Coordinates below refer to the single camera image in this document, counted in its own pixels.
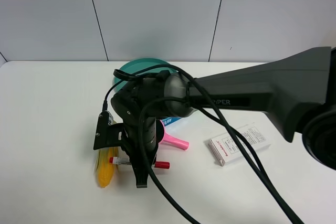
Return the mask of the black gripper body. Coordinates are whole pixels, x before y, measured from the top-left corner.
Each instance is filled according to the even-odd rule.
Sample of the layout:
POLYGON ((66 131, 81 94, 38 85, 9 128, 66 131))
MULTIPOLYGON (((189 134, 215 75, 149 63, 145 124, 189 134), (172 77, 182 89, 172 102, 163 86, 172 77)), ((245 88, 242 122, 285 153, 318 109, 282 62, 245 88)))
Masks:
POLYGON ((142 159, 143 146, 149 161, 156 159, 159 140, 156 136, 157 120, 168 115, 164 101, 164 87, 170 73, 115 73, 125 85, 111 98, 114 111, 122 123, 110 130, 110 143, 121 147, 131 161, 142 159))

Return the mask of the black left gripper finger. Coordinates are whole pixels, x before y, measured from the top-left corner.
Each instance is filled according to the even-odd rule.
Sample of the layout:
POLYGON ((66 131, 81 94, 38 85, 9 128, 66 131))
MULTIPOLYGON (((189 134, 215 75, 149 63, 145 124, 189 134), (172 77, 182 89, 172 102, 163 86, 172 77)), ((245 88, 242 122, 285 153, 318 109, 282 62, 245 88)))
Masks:
POLYGON ((148 187, 149 173, 145 168, 141 154, 135 154, 130 157, 131 166, 135 175, 135 183, 137 188, 148 187))

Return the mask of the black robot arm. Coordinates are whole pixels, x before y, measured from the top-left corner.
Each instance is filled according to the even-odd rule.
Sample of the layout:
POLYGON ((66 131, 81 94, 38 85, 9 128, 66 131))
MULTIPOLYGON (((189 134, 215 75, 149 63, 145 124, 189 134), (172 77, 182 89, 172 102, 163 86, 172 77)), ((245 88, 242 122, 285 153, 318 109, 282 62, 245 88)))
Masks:
POLYGON ((144 149, 154 159, 158 119, 189 116, 194 109, 214 108, 266 113, 287 142, 302 134, 308 153, 335 169, 335 50, 312 48, 294 56, 250 68, 195 79, 171 65, 133 74, 115 70, 125 86, 111 99, 122 123, 107 126, 95 147, 120 146, 130 156, 138 187, 148 173, 140 160, 139 129, 144 149))

